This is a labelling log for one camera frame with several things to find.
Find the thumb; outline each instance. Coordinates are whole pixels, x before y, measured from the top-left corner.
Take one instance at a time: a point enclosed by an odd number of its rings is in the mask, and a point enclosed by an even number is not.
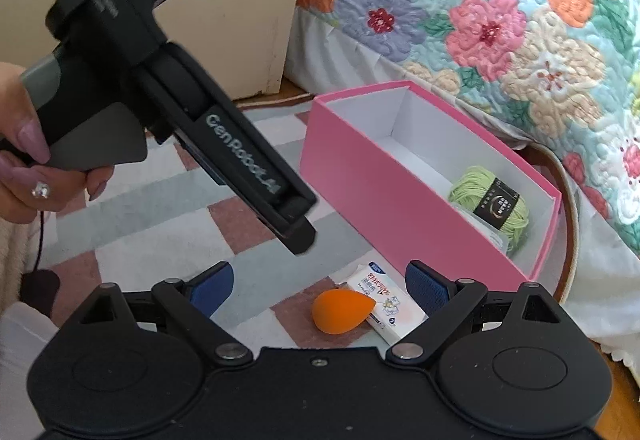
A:
[[[39,163],[51,158],[36,110],[20,81],[24,68],[0,62],[0,134]]]

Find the ring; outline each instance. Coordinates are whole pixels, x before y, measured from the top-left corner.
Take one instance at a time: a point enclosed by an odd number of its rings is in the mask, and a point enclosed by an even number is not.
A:
[[[47,184],[47,183],[38,182],[36,184],[36,187],[34,187],[31,190],[31,194],[33,195],[34,198],[47,199],[47,198],[49,198],[49,195],[51,194],[51,188],[49,187],[49,184]]]

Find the blue logo on packet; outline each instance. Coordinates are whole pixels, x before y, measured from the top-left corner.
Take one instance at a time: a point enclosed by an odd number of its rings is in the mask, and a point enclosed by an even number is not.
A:
[[[385,271],[380,269],[380,267],[377,266],[373,261],[369,262],[369,266],[371,267],[372,271],[375,271],[378,274],[384,274],[385,273]]]

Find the human hand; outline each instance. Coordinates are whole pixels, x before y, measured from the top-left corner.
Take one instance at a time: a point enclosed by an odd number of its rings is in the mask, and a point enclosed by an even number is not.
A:
[[[24,68],[0,62],[0,134],[39,164],[27,167],[8,151],[0,151],[0,218],[16,224],[33,221],[38,211],[60,211],[86,189],[99,197],[113,175],[113,166],[87,173],[42,165],[50,159],[36,110],[20,81]],[[50,187],[48,198],[34,197],[38,182]]]

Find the orange teardrop-shaped sponge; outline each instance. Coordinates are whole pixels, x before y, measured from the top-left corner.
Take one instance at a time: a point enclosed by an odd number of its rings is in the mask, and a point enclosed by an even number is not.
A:
[[[311,315],[325,334],[344,334],[362,323],[375,305],[374,299],[361,292],[333,289],[316,297]]]

